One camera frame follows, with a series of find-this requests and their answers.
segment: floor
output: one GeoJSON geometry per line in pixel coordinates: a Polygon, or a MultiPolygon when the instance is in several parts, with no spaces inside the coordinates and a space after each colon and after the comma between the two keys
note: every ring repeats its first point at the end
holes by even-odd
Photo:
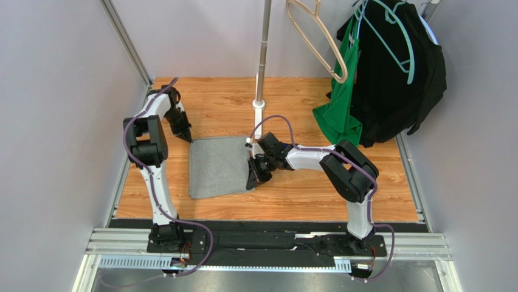
{"type": "MultiPolygon", "coordinates": [[[[171,78],[157,78],[155,88],[171,78]]],[[[175,88],[182,94],[194,139],[250,135],[254,127],[252,101],[254,78],[180,78],[175,88]]],[[[330,143],[320,132],[311,109],[328,102],[329,78],[267,78],[264,83],[264,117],[282,114],[293,124],[295,141],[305,146],[330,143]]],[[[171,199],[180,217],[209,220],[347,220],[345,200],[336,193],[323,172],[298,170],[275,173],[272,180],[246,194],[192,200],[188,194],[189,144],[175,138],[163,123],[169,158],[167,178],[171,199]]],[[[271,131],[289,141],[285,122],[272,119],[263,132],[271,131]]],[[[379,190],[374,196],[374,221],[418,221],[415,206],[395,140],[359,147],[377,166],[379,190]]],[[[142,176],[131,166],[117,218],[151,218],[151,205],[142,176]]]]}

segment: hanging clothes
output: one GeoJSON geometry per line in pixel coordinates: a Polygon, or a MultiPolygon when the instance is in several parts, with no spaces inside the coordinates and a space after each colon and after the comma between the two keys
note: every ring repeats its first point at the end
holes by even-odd
{"type": "MultiPolygon", "coordinates": [[[[357,21],[350,21],[348,23],[346,29],[347,35],[352,31],[357,31],[357,21]]],[[[331,101],[313,109],[313,115],[322,133],[333,144],[346,139],[358,146],[360,141],[362,124],[349,114],[351,96],[353,93],[354,72],[358,63],[358,45],[359,40],[354,37],[342,42],[340,54],[344,58],[349,76],[344,83],[338,83],[333,79],[331,82],[331,88],[333,89],[331,101]]],[[[338,75],[341,75],[342,70],[338,62],[334,70],[338,75]]]]}
{"type": "MultiPolygon", "coordinates": [[[[399,2],[381,1],[390,8],[399,2]]],[[[347,116],[355,117],[363,125],[359,143],[365,147],[371,147],[375,142],[388,141],[410,127],[408,134],[413,134],[446,90],[442,48],[428,37],[415,6],[408,3],[400,5],[396,15],[410,37],[415,57],[415,75],[413,82],[408,85],[408,75],[400,70],[374,31],[365,24],[361,26],[357,81],[353,86],[347,116]]],[[[365,17],[400,60],[408,59],[409,51],[401,29],[385,20],[385,9],[381,5],[370,2],[365,8],[365,17]]],[[[345,39],[343,43],[347,43],[349,25],[355,22],[356,18],[352,16],[338,30],[337,39],[345,39]]],[[[333,88],[331,92],[331,101],[335,90],[333,88]]]]}

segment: pole base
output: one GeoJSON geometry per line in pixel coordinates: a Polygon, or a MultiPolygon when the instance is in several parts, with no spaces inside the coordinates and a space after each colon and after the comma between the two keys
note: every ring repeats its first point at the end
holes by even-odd
{"type": "MultiPolygon", "coordinates": [[[[255,110],[255,123],[254,123],[254,128],[263,120],[263,110],[264,110],[264,107],[266,106],[266,102],[264,102],[264,100],[262,100],[261,102],[257,102],[256,100],[254,100],[252,102],[252,106],[255,110]]],[[[261,139],[263,135],[263,126],[260,125],[259,128],[257,128],[257,130],[255,130],[255,133],[254,133],[254,138],[257,140],[257,139],[261,139]]]]}

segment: green shirt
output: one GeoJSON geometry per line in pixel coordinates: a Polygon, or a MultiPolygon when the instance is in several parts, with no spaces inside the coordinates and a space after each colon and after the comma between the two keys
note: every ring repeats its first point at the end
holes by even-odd
{"type": "MultiPolygon", "coordinates": [[[[357,21],[350,21],[345,36],[348,37],[351,31],[357,31],[357,21]]],[[[356,38],[356,33],[353,33],[352,39],[353,44],[350,48],[350,42],[345,39],[340,46],[340,54],[344,58],[347,71],[349,72],[347,80],[340,84],[335,79],[332,79],[331,101],[318,108],[314,108],[313,115],[322,133],[331,143],[336,144],[345,139],[358,146],[362,134],[362,124],[349,114],[351,96],[353,94],[354,72],[358,64],[359,39],[356,38]]],[[[338,62],[336,62],[334,71],[338,75],[342,73],[342,68],[340,68],[338,62]]]]}

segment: metal pole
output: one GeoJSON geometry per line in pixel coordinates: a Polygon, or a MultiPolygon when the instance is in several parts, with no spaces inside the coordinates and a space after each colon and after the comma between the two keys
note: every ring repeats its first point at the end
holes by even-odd
{"type": "Polygon", "coordinates": [[[259,72],[257,77],[257,88],[255,102],[263,103],[264,68],[266,67],[266,47],[268,46],[268,28],[270,26],[270,11],[272,10],[272,0],[264,0],[263,15],[263,38],[261,40],[261,55],[259,57],[259,72]]]}

